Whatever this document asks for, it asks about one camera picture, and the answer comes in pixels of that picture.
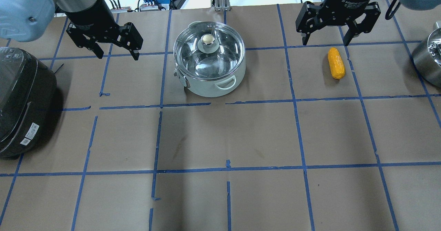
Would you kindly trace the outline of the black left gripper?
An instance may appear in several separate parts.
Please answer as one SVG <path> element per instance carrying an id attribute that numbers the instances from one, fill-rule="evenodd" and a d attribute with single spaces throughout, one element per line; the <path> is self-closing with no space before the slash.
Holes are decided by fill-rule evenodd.
<path id="1" fill-rule="evenodd" d="M 128 50 L 134 60 L 139 59 L 143 38 L 132 22 L 119 26 L 105 0 L 96 2 L 79 12 L 65 12 L 71 21 L 66 33 L 79 48 L 86 48 L 99 59 L 104 52 L 99 43 L 112 43 Z"/>

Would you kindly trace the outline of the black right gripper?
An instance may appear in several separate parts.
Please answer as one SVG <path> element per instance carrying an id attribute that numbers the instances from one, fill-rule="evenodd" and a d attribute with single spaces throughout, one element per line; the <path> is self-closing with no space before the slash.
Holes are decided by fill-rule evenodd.
<path id="1" fill-rule="evenodd" d="M 296 31 L 307 45 L 310 35 L 326 26 L 348 26 L 343 37 L 344 46 L 361 34 L 372 31 L 381 9 L 378 2 L 370 0 L 324 0 L 321 5 L 304 2 L 296 19 Z"/>

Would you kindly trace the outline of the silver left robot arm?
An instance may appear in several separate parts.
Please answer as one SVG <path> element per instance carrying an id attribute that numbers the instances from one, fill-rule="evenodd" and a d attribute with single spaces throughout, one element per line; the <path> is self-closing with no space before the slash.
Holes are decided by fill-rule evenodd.
<path id="1" fill-rule="evenodd" d="M 79 48 L 102 58 L 100 43 L 114 44 L 139 59 L 143 38 L 134 24 L 118 25 L 105 0 L 0 0 L 2 39 L 30 42 L 39 39 L 52 21 L 56 9 L 70 21 L 66 33 Z"/>

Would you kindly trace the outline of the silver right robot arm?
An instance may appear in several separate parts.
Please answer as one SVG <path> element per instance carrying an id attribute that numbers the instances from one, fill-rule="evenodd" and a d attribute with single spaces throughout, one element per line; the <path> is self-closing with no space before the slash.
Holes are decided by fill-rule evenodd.
<path id="1" fill-rule="evenodd" d="M 386 20 L 391 19 L 403 5 L 411 10 L 431 10 L 440 5 L 440 0 L 393 0 L 386 12 Z M 381 8 L 372 0 L 324 0 L 320 5 L 304 2 L 296 19 L 296 31 L 302 35 L 302 44 L 306 45 L 310 35 L 323 27 L 343 27 L 348 30 L 343 37 L 347 46 L 355 36 L 373 30 Z"/>

